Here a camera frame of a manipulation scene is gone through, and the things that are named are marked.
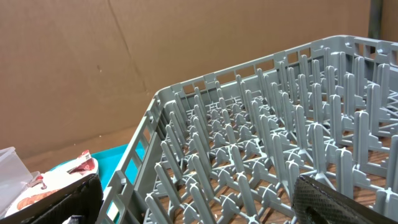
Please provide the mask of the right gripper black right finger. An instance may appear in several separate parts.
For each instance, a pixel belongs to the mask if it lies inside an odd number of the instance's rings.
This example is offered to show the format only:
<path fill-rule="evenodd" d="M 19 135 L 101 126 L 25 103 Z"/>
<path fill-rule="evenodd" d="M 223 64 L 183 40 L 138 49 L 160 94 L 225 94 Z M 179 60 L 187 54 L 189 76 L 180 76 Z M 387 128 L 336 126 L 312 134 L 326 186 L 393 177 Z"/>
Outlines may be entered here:
<path fill-rule="evenodd" d="M 295 181 L 292 207 L 299 223 L 397 224 L 307 175 Z"/>

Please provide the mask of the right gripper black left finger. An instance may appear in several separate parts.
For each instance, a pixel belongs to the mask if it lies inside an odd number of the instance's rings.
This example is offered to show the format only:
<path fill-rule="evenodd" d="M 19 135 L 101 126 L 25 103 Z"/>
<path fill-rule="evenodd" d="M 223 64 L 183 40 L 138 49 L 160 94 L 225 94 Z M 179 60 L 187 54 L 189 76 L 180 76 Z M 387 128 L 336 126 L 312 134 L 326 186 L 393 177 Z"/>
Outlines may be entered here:
<path fill-rule="evenodd" d="M 80 217 L 81 223 L 94 224 L 102 204 L 100 178 L 90 174 L 3 218 L 1 224 L 63 223 L 72 216 Z"/>

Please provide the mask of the pink round plate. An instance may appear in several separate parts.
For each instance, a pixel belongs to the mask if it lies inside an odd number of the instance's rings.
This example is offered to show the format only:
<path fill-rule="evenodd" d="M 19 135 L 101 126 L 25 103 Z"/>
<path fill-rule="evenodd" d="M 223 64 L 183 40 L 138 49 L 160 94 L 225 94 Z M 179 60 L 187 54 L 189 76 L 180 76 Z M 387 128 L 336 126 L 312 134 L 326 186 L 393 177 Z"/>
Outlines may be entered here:
<path fill-rule="evenodd" d="M 25 192 L 24 192 L 24 198 L 30 197 L 36 194 L 41 194 L 44 192 L 52 191 L 52 190 L 60 190 L 80 179 L 83 177 L 88 176 L 89 174 L 99 174 L 98 169 L 98 161 L 94 159 L 95 162 L 95 168 L 91 171 L 85 171 L 85 172 L 75 172 L 72 174 L 69 174 L 67 172 L 67 169 L 70 168 L 72 162 L 68 162 L 61 166 L 61 168 L 57 168 L 53 171 L 48 171 L 44 174 L 41 174 L 43 177 L 43 182 L 38 183 L 34 185 L 33 187 L 29 187 Z"/>

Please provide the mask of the red snack wrapper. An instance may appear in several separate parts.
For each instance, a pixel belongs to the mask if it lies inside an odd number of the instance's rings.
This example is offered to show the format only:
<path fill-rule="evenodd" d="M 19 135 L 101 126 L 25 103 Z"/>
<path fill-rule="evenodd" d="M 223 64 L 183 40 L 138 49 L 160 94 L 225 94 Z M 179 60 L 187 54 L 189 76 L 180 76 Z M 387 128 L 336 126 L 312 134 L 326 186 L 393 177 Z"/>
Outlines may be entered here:
<path fill-rule="evenodd" d="M 72 174 L 75 172 L 91 171 L 94 168 L 94 159 L 92 158 L 89 150 L 85 150 L 72 162 L 70 168 L 67 169 L 67 172 Z"/>

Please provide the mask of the orange carrot piece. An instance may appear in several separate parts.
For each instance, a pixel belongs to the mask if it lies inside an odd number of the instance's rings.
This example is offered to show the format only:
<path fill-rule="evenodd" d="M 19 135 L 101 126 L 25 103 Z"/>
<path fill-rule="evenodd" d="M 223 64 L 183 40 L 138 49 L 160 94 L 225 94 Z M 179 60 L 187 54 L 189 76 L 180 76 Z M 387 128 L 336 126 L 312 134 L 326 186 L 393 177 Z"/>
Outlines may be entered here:
<path fill-rule="evenodd" d="M 38 202 L 39 200 L 42 200 L 45 197 L 48 197 L 49 195 L 52 195 L 53 193 L 57 192 L 58 190 L 52 190 L 52 191 L 48 191 L 48 192 L 44 192 L 41 194 L 36 194 L 30 197 L 26 197 L 24 199 L 22 199 L 18 204 L 17 204 L 17 209 L 18 210 L 22 210 L 23 208 L 27 207 L 28 205 L 32 205 L 36 202 Z"/>

